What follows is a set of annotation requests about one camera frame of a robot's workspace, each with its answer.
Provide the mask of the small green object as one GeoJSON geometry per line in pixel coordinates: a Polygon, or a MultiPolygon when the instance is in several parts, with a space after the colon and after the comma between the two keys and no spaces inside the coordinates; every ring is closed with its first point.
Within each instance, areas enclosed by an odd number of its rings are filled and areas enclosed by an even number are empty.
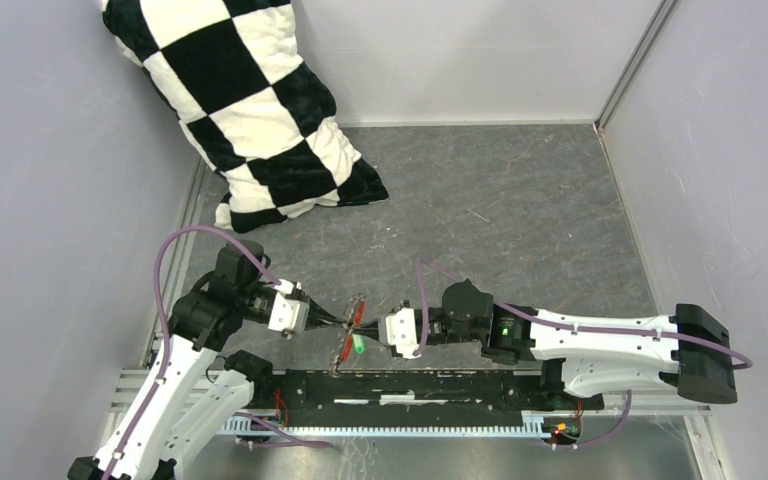
{"type": "Polygon", "coordinates": [[[361,335],[353,334],[352,335],[352,348],[354,352],[358,355],[361,355],[365,352],[366,345],[364,341],[364,337],[361,335]]]}

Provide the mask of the metal key holder red handle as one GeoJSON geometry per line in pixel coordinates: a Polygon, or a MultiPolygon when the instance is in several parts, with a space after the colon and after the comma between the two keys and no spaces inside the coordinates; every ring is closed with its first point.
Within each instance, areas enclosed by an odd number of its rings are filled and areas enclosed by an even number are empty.
{"type": "Polygon", "coordinates": [[[340,334],[338,347],[335,351],[333,361],[329,367],[328,374],[331,377],[339,377],[339,369],[348,359],[353,351],[354,331],[360,326],[366,306],[366,296],[364,294],[353,295],[345,308],[341,325],[343,332],[340,334]]]}

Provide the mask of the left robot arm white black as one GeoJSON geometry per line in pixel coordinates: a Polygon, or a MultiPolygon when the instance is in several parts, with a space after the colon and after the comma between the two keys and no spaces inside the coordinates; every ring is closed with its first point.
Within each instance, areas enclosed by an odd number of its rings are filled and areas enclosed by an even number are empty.
{"type": "Polygon", "coordinates": [[[196,383],[246,321],[290,338],[335,325],[297,282],[267,280],[263,247],[226,244],[212,271],[179,298],[162,328],[164,339],[122,422],[92,456],[76,459],[70,479],[181,479],[223,424],[247,405],[274,394],[271,362],[245,351],[225,360],[208,392],[185,405],[196,383]]]}

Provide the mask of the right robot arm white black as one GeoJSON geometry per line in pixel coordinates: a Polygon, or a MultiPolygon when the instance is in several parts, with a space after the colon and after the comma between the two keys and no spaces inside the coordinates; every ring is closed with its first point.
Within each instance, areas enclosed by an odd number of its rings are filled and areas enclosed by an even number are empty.
{"type": "Polygon", "coordinates": [[[503,304],[469,280],[448,286],[441,302],[402,305],[355,332],[404,359],[477,342],[496,364],[539,362],[538,396],[551,408],[625,390],[674,392],[703,404],[738,400],[729,331],[695,304],[643,318],[574,316],[503,304]]]}

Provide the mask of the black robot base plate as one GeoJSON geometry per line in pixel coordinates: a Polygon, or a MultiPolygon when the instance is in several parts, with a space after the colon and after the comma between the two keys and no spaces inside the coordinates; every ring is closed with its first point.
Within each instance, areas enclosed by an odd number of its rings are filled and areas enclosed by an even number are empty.
{"type": "Polygon", "coordinates": [[[516,370],[287,370],[257,385],[248,406],[279,408],[292,427],[494,427],[514,426],[524,412],[598,411],[605,402],[516,370]]]}

